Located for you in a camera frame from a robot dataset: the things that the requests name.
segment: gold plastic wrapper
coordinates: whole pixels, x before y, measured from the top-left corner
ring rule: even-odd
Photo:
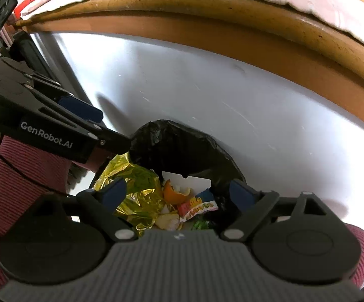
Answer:
[[[117,207],[115,214],[131,223],[139,235],[153,227],[158,214],[165,206],[163,193],[157,174],[129,161],[129,154],[114,157],[94,185],[102,189],[117,177],[123,177],[127,194]]]

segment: black cable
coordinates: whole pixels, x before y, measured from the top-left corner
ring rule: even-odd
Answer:
[[[42,187],[42,188],[44,188],[44,189],[46,189],[47,191],[51,191],[51,192],[54,192],[54,193],[58,193],[58,194],[60,194],[60,195],[66,195],[66,196],[72,196],[72,195],[70,195],[70,194],[67,194],[67,193],[64,193],[64,192],[61,192],[61,191],[57,191],[56,189],[53,189],[53,188],[51,188],[51,187],[48,187],[48,186],[46,186],[46,185],[44,185],[44,184],[41,184],[41,183],[39,183],[39,182],[37,182],[36,180],[34,180],[34,179],[32,179],[32,178],[30,178],[30,177],[28,177],[27,175],[25,175],[24,173],[22,173],[19,169],[17,169],[15,166],[13,166],[4,156],[2,156],[1,154],[0,154],[0,159],[4,162],[4,163],[6,163],[10,168],[12,168],[12,170],[14,170],[15,172],[17,172],[20,176],[22,176],[24,179],[26,179],[26,180],[28,180],[30,183],[32,183],[32,184],[34,184],[34,185],[36,185],[36,186],[39,186],[39,187]]]

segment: white panel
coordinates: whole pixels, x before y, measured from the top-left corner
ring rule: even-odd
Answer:
[[[255,189],[315,192],[364,229],[364,123],[337,105],[191,47],[131,36],[53,36],[107,125],[125,134],[157,119],[197,128],[219,141]]]

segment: black trash bag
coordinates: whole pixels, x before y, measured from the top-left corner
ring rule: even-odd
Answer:
[[[230,199],[229,185],[233,179],[245,182],[245,177],[211,136],[171,120],[157,120],[135,132],[129,155],[133,163],[153,169],[161,181],[163,171],[211,179],[210,191],[219,210],[204,216],[217,232],[239,216]]]

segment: gray ribbed surface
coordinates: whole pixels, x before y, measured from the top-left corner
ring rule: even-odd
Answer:
[[[349,281],[323,287],[286,283],[259,267],[241,243],[213,231],[151,230],[133,243],[116,244],[105,261],[76,281],[33,287],[10,281],[7,302],[352,302],[364,293]]]

